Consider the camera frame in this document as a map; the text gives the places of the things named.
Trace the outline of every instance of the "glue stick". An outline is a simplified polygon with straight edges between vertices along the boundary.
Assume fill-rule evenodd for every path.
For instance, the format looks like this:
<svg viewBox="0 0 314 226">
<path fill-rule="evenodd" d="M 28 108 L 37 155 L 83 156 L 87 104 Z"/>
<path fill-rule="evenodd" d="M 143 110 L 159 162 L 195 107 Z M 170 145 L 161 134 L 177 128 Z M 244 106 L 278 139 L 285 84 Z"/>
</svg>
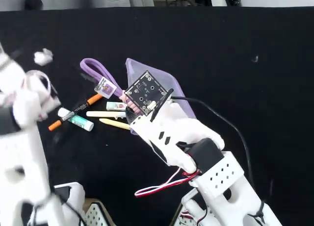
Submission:
<svg viewBox="0 0 314 226">
<path fill-rule="evenodd" d="M 59 117 L 65 117 L 66 115 L 68 115 L 70 113 L 69 110 L 65 109 L 64 107 L 60 108 L 58 111 L 58 116 Z M 91 131 L 94 127 L 94 123 L 90 122 L 89 120 L 80 117 L 78 115 L 74 115 L 73 117 L 68 119 L 69 122 L 87 130 L 87 131 Z"/>
</svg>

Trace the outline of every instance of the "perforated bracket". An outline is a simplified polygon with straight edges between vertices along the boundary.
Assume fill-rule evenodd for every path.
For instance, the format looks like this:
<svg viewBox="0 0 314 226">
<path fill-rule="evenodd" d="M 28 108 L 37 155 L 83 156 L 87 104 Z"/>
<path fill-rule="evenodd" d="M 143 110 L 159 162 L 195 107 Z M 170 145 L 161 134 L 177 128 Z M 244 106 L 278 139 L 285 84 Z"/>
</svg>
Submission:
<svg viewBox="0 0 314 226">
<path fill-rule="evenodd" d="M 85 214 L 85 222 L 87 226 L 109 226 L 105 215 L 103 215 L 100 207 L 96 203 L 90 205 Z"/>
<path fill-rule="evenodd" d="M 218 197 L 233 185 L 244 171 L 230 151 L 223 152 L 224 158 L 195 180 L 196 185 L 203 185 L 213 195 Z"/>
</svg>

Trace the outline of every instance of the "orange marker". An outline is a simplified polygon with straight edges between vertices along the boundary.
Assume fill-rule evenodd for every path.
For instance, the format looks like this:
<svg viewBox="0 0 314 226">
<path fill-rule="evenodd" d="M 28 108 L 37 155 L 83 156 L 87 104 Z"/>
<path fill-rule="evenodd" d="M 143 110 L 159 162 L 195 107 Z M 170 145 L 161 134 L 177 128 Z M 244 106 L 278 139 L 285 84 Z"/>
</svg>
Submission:
<svg viewBox="0 0 314 226">
<path fill-rule="evenodd" d="M 85 108 L 89 107 L 90 105 L 92 105 L 93 103 L 97 102 L 98 100 L 100 100 L 102 98 L 102 95 L 100 94 L 96 94 L 93 97 L 89 98 L 87 100 L 87 102 L 85 104 L 82 104 L 81 106 L 79 106 L 78 108 L 76 108 L 74 111 L 70 112 L 68 115 L 66 115 L 65 117 L 62 117 L 61 120 L 56 121 L 55 123 L 51 124 L 48 129 L 50 131 L 53 131 L 54 129 L 58 128 L 59 126 L 62 125 L 63 122 L 65 122 L 67 119 L 73 117 L 74 115 L 76 115 L 78 112 L 83 111 Z"/>
</svg>

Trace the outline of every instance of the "white robot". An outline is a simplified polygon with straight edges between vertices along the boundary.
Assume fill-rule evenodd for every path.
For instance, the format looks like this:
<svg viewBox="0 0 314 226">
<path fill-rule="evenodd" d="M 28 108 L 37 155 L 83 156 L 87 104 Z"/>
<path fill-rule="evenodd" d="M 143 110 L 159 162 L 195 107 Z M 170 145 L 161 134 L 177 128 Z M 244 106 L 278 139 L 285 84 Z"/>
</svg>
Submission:
<svg viewBox="0 0 314 226">
<path fill-rule="evenodd" d="M 40 78 L 47 81 L 47 86 Z M 36 121 L 46 118 L 60 104 L 49 79 L 41 72 L 25 74 L 1 49 L 0 89 L 1 226 L 23 225 L 20 215 L 25 201 L 42 205 L 41 212 L 32 216 L 50 226 L 88 225 L 80 221 L 84 202 L 80 185 L 72 185 L 68 199 L 75 211 L 69 211 L 59 197 L 51 194 L 36 125 Z M 186 172 L 193 190 L 182 198 L 183 213 L 202 226 L 281 226 L 244 177 L 232 153 L 222 151 L 224 141 L 220 135 L 199 120 L 189 118 L 174 101 L 170 93 L 158 113 L 139 115 L 130 126 L 167 165 L 178 166 Z M 190 147 L 187 153 L 183 151 L 185 145 Z M 169 181 L 159 187 L 166 187 Z M 227 189 L 232 193 L 228 200 L 223 195 Z M 205 200 L 205 210 L 193 200 L 197 193 Z"/>
</svg>

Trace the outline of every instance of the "teal label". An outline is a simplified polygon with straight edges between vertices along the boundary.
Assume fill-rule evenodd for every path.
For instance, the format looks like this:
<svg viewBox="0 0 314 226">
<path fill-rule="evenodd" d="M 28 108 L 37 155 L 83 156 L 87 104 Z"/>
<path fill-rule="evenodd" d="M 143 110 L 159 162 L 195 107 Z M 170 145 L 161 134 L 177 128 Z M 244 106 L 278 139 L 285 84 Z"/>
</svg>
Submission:
<svg viewBox="0 0 314 226">
<path fill-rule="evenodd" d="M 84 119 L 83 117 L 79 117 L 79 116 L 73 116 L 69 119 L 70 122 L 72 122 L 73 124 L 76 124 L 77 126 L 84 128 L 84 125 L 86 124 L 87 120 Z"/>
</svg>

